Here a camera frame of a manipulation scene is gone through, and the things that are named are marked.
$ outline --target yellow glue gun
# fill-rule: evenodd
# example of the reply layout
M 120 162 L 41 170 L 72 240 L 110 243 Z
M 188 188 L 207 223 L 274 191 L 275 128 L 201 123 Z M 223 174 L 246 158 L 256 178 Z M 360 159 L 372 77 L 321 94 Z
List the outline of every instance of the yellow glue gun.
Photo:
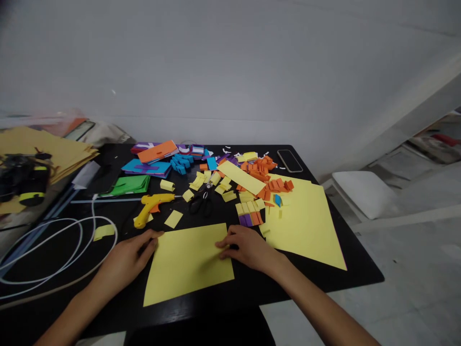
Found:
M 144 208 L 139 213 L 138 217 L 134 221 L 134 226 L 137 229 L 143 229 L 146 226 L 147 218 L 153 207 L 159 203 L 171 202 L 176 197 L 174 194 L 156 194 L 156 195 L 145 195 L 141 198 L 141 203 L 145 204 Z

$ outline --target scissors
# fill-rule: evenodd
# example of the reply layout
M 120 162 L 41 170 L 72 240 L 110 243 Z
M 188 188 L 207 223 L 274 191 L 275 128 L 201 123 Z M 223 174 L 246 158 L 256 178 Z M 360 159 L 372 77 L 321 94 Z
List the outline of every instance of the scissors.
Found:
M 205 188 L 199 191 L 199 194 L 192 199 L 189 204 L 189 212 L 197 214 L 202 209 L 203 217 L 208 217 L 213 211 L 213 202 L 210 199 L 211 184 L 207 183 Z

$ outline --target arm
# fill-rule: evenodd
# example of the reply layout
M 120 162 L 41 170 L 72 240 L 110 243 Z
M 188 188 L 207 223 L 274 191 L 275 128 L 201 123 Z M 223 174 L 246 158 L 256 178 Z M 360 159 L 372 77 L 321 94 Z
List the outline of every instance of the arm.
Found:
M 287 257 L 269 246 L 259 234 L 243 226 L 230 226 L 216 246 L 236 244 L 221 259 L 231 257 L 274 279 L 293 299 L 325 345 L 379 345 L 347 312 L 306 278 Z
M 64 312 L 35 345 L 75 344 L 79 335 L 102 308 L 144 269 L 154 253 L 157 238 L 162 234 L 163 232 L 148 230 L 118 243 L 93 280 L 70 301 Z M 146 248 L 139 255 L 140 249 L 146 244 Z

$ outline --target cable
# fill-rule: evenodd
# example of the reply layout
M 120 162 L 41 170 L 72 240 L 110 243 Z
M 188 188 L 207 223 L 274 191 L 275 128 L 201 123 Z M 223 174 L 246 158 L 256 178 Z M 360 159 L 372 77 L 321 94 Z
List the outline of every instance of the cable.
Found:
M 17 300 L 17 301 L 14 301 L 14 302 L 11 302 L 11 303 L 7 303 L 7 304 L 4 304 L 4 305 L 1 305 L 0 306 L 0 310 L 3 310 L 3 309 L 7 309 L 9 307 L 12 307 L 12 306 L 16 306 L 16 305 L 20 305 L 20 304 L 23 304 L 25 302 L 28 302 L 28 301 L 32 301 L 32 300 L 35 300 L 35 299 L 38 299 L 40 297 L 45 297 L 51 293 L 54 293 L 54 292 L 57 292 L 57 291 L 60 291 L 66 287 L 69 287 L 79 281 L 81 281 L 82 279 L 84 279 L 85 277 L 87 277 L 88 275 L 90 275 L 92 272 L 94 272 L 101 264 L 102 262 L 107 258 L 107 256 L 109 255 L 109 253 L 112 251 L 112 249 L 115 247 L 115 245 L 117 244 L 117 240 L 118 240 L 118 232 L 117 232 L 117 226 L 112 222 L 112 220 L 104 217 L 104 216 L 96 216 L 95 215 L 95 210 L 94 210 L 94 203 L 91 203 L 91 211 L 92 211 L 92 216 L 90 217 L 87 217 L 87 218 L 84 218 L 84 219 L 81 219 L 81 220 L 76 220 L 76 219 L 69 219 L 69 218 L 65 218 L 65 219 L 58 219 L 58 220 L 52 220 L 50 222 L 47 222 L 45 224 L 49 224 L 49 223 L 52 223 L 52 222 L 57 222 L 57 221 L 61 221 L 61 220 L 75 220 L 75 222 L 71 223 L 70 225 L 62 228 L 61 230 L 59 230 L 58 232 L 56 232 L 55 234 L 51 235 L 50 237 L 48 237 L 47 239 L 45 239 L 44 241 L 42 241 L 40 244 L 38 244 L 37 246 L 33 247 L 32 249 L 30 249 L 29 251 L 27 251 L 26 253 L 22 254 L 21 256 L 19 256 L 18 258 L 15 258 L 14 260 L 8 262 L 7 264 L 4 264 L 0 267 L 0 270 L 16 263 L 16 261 L 18 261 L 19 259 L 21 259 L 22 257 L 28 255 L 29 253 L 33 252 L 34 250 L 36 250 L 37 248 L 39 248 L 40 246 L 42 246 L 44 243 L 46 243 L 47 241 L 49 241 L 50 239 L 54 238 L 55 236 L 57 236 L 58 234 L 64 232 L 65 230 L 67 230 L 68 228 L 74 226 L 75 224 L 78 224 L 79 227 L 80 227 L 80 238 L 79 238 L 79 243 L 78 243 L 78 246 L 77 248 L 75 249 L 74 253 L 71 255 L 71 257 L 67 260 L 67 262 L 59 269 L 57 270 L 54 274 L 50 275 L 50 276 L 47 276 L 45 278 L 42 278 L 42 279 L 38 279 L 38 280 L 32 280 L 32 281 L 24 281 L 24 282 L 10 282 L 8 280 L 4 280 L 4 279 L 1 279 L 0 282 L 3 282 L 5 284 L 30 284 L 30 283 L 36 283 L 36 282 L 39 282 L 41 281 L 39 284 L 31 287 L 31 288 L 28 288 L 26 290 L 23 290 L 21 292 L 17 292 L 17 293 L 13 293 L 13 294 L 10 294 L 10 295 L 6 295 L 6 296 L 1 296 L 0 297 L 0 300 L 2 299 L 7 299 L 7 298 L 11 298 L 11 297 L 15 297 L 15 296 L 18 296 L 18 295 L 21 295 L 23 293 L 26 293 L 26 292 L 29 292 L 29 291 L 32 291 L 33 289 L 43 285 L 45 282 L 47 282 L 48 280 L 50 280 L 51 278 L 53 278 L 54 276 L 58 275 L 60 272 L 62 272 L 63 270 L 67 269 L 69 266 L 71 266 L 77 259 L 80 258 L 80 256 L 86 251 L 86 249 L 88 248 L 88 246 L 92 243 L 93 239 L 94 239 L 94 235 L 95 235 L 95 232 L 96 232 L 96 218 L 98 219 L 104 219 L 106 221 L 108 221 L 113 227 L 114 227 L 114 231 L 115 231 L 115 236 L 114 236 L 114 243 L 112 244 L 112 247 L 111 249 L 109 250 L 109 252 L 107 253 L 107 255 L 101 260 L 101 262 L 99 262 L 93 269 L 91 269 L 89 272 L 87 272 L 85 275 L 82 275 L 80 278 L 68 283 L 68 284 L 65 284 L 65 285 L 62 285 L 60 287 L 57 287 L 55 289 L 52 289 L 52 290 L 49 290 L 47 292 L 44 292 L 44 293 L 40 293 L 38 295 L 35 295 L 35 296 L 32 296 L 32 297 L 27 297 L 27 298 L 23 298 L 23 299 L 20 299 L 20 300 Z M 81 223 L 83 221 L 86 221 L 86 220 L 90 220 L 90 219 L 93 219 L 93 232 L 92 232 L 92 235 L 88 241 L 88 243 L 86 244 L 85 248 L 83 249 L 82 252 L 80 252 L 80 254 L 73 259 L 74 255 L 76 254 L 78 248 L 80 247 L 80 244 L 82 242 L 82 238 L 83 238 L 83 229 L 82 229 L 82 226 L 81 226 Z M 9 253 L 11 251 L 11 249 L 22 239 L 24 238 L 25 236 L 27 236 L 29 233 L 33 232 L 34 230 L 36 230 L 37 228 L 39 227 L 42 227 L 44 226 L 45 224 L 42 224 L 36 228 L 34 228 L 33 230 L 27 232 L 25 235 L 23 235 L 20 239 L 18 239 L 14 244 L 13 246 L 8 250 L 7 253 Z

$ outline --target black phone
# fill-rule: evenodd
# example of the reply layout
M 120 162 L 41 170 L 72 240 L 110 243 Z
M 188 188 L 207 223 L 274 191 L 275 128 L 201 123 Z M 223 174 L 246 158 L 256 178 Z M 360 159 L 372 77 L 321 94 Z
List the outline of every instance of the black phone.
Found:
M 277 154 L 290 173 L 299 173 L 303 171 L 303 168 L 290 150 L 277 150 Z

